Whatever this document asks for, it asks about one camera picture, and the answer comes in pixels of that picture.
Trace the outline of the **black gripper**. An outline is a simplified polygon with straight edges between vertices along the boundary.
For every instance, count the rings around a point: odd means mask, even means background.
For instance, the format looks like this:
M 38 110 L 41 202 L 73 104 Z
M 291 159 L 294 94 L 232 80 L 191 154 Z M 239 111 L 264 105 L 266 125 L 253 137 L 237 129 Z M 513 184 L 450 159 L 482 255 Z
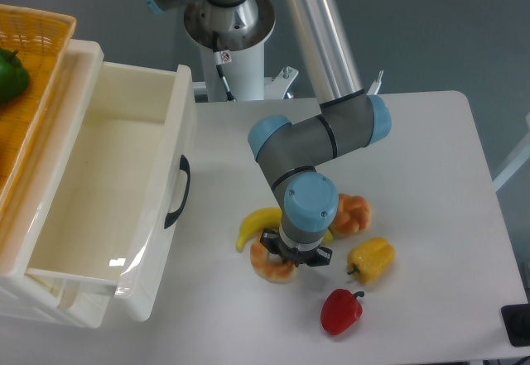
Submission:
M 320 242 L 295 243 L 289 237 L 279 235 L 277 230 L 265 228 L 259 242 L 274 255 L 294 262 L 297 266 L 323 267 L 330 264 L 333 251 L 320 247 Z

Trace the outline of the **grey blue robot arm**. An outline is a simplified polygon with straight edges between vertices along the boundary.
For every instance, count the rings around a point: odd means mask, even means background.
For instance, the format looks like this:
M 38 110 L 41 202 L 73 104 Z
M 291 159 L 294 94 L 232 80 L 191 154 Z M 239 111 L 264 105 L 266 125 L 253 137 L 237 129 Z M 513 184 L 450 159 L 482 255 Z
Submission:
M 184 7 L 185 29 L 200 49 L 211 102 L 265 99 L 279 80 L 264 75 L 264 44 L 275 15 L 269 0 L 145 0 L 152 12 Z M 277 232 L 263 230 L 274 255 L 319 267 L 339 196 L 316 167 L 385 138 L 392 120 L 384 101 L 366 94 L 335 0 L 287 0 L 320 113 L 302 122 L 271 116 L 255 123 L 248 144 L 282 211 Z

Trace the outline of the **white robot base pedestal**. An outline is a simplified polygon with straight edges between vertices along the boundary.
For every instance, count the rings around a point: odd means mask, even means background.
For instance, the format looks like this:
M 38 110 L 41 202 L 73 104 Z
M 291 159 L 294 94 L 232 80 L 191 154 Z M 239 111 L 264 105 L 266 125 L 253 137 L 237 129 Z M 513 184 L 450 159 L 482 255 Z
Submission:
M 275 14 L 269 0 L 244 0 L 221 7 L 206 0 L 185 9 L 187 34 L 200 50 L 205 94 L 209 102 L 290 98 L 299 71 L 285 66 L 265 75 L 265 43 Z

